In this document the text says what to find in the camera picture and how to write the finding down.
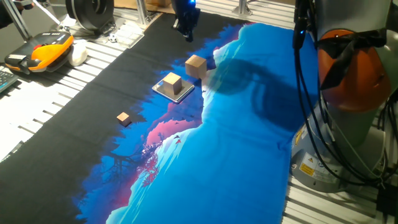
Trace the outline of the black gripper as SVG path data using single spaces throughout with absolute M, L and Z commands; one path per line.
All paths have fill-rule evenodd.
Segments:
M 185 33 L 187 42 L 193 42 L 193 29 L 197 26 L 200 9 L 196 8 L 196 0 L 171 0 L 175 12 L 173 29 Z

